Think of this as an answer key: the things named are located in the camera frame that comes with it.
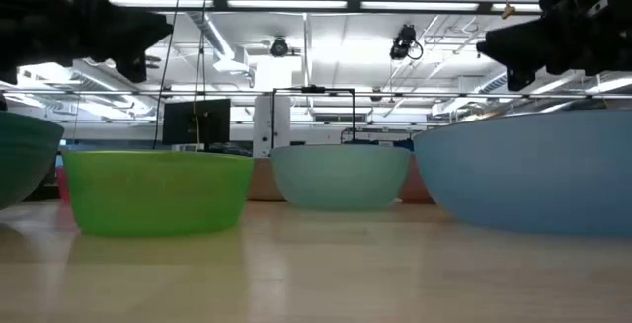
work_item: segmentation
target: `light blue bowl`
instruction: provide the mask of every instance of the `light blue bowl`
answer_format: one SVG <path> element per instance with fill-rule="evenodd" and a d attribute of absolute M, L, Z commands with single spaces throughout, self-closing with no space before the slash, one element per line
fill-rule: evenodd
<path fill-rule="evenodd" d="M 465 122 L 414 140 L 431 195 L 464 222 L 632 236 L 632 111 Z"/>
<path fill-rule="evenodd" d="M 406 179 L 410 151 L 377 145 L 303 145 L 271 152 L 285 198 L 305 208 L 371 210 L 390 205 Z"/>

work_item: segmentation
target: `green bowl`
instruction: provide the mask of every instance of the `green bowl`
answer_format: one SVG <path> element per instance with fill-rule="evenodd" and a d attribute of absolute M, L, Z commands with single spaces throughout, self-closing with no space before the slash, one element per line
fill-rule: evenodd
<path fill-rule="evenodd" d="M 103 236 L 176 236 L 233 227 L 251 158 L 193 152 L 63 154 L 75 221 Z"/>
<path fill-rule="evenodd" d="M 0 209 L 23 200 L 54 163 L 63 127 L 0 112 Z"/>

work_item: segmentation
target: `bowl rim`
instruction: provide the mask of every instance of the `bowl rim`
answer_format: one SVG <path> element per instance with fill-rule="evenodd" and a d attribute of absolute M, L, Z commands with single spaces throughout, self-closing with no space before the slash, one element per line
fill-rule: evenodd
<path fill-rule="evenodd" d="M 415 140 L 418 136 L 422 136 L 431 132 L 437 132 L 437 131 L 441 131 L 443 129 L 452 129 L 456 126 L 460 126 L 460 125 L 471 125 L 471 124 L 476 124 L 476 123 L 480 123 L 480 122 L 491 122 L 491 121 L 514 121 L 514 120 L 519 120 L 521 118 L 532 118 L 532 117 L 575 117 L 579 114 L 584 114 L 584 113 L 630 113 L 632 114 L 632 109 L 624 109 L 624 110 L 577 110 L 577 111 L 566 111 L 566 112 L 551 112 L 551 113 L 532 113 L 532 114 L 522 114 L 522 115 L 516 115 L 516 116 L 511 116 L 511 117 L 496 117 L 496 118 L 489 118 L 489 119 L 485 119 L 485 120 L 475 120 L 475 121 L 461 121 L 461 122 L 457 122 L 457 123 L 453 123 L 453 124 L 448 124 L 448 125 L 443 125 L 443 126 L 439 126 L 433 129 L 429 129 L 429 130 L 424 130 L 424 131 L 420 131 L 417 134 L 415 134 L 415 136 L 413 136 L 413 140 Z"/>
<path fill-rule="evenodd" d="M 11 111 L 0 112 L 0 117 L 5 117 L 5 116 L 8 117 L 8 118 L 13 117 L 13 118 L 16 118 L 16 119 L 28 120 L 28 121 L 31 121 L 33 123 L 41 124 L 41 126 L 48 126 L 50 129 L 55 129 L 57 131 L 64 130 L 64 127 L 62 125 L 60 125 L 60 124 L 57 124 L 57 123 L 52 122 L 52 121 L 43 120 L 43 119 L 38 118 L 38 117 L 21 115 L 19 113 L 15 113 L 15 112 L 11 112 Z"/>
<path fill-rule="evenodd" d="M 384 145 L 370 145 L 370 144 L 301 144 L 301 145 L 287 145 L 287 146 L 276 147 L 270 150 L 270 154 L 272 155 L 273 152 L 279 152 L 284 149 L 296 149 L 300 147 L 343 147 L 343 146 L 365 147 L 365 148 L 371 148 L 371 149 L 374 149 L 374 148 L 396 149 L 395 151 L 403 150 L 403 151 L 408 152 L 409 154 L 412 153 L 412 151 L 410 151 L 409 149 L 399 147 L 399 146 L 384 146 Z"/>
<path fill-rule="evenodd" d="M 212 156 L 233 160 L 254 160 L 253 157 L 248 156 L 239 156 L 232 154 L 221 154 L 221 153 L 206 153 L 206 152 L 193 152 L 193 151 L 172 151 L 172 150 L 62 150 L 61 156 L 65 154 L 81 154 L 81 155 L 171 155 L 171 154 L 180 154 L 182 156 Z"/>

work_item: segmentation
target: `plastic bowl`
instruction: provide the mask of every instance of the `plastic bowl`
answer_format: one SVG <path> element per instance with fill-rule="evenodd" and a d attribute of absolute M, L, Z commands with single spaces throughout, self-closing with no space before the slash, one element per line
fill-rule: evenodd
<path fill-rule="evenodd" d="M 632 111 L 465 122 L 415 137 L 433 198 L 468 223 L 632 235 Z"/>
<path fill-rule="evenodd" d="M 271 161 L 285 198 L 305 208 L 381 209 L 406 178 L 410 151 L 377 145 L 300 145 L 276 148 Z"/>
<path fill-rule="evenodd" d="M 171 236 L 237 224 L 251 158 L 193 152 L 63 154 L 71 206 L 84 233 Z"/>
<path fill-rule="evenodd" d="M 28 196 L 53 165 L 63 127 L 0 112 L 0 209 Z"/>

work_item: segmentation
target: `computer monitor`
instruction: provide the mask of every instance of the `computer monitor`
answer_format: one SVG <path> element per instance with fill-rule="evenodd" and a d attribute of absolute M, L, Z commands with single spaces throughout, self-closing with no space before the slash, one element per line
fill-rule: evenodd
<path fill-rule="evenodd" d="M 162 143 L 165 145 L 209 144 L 230 141 L 230 100 L 165 104 Z"/>

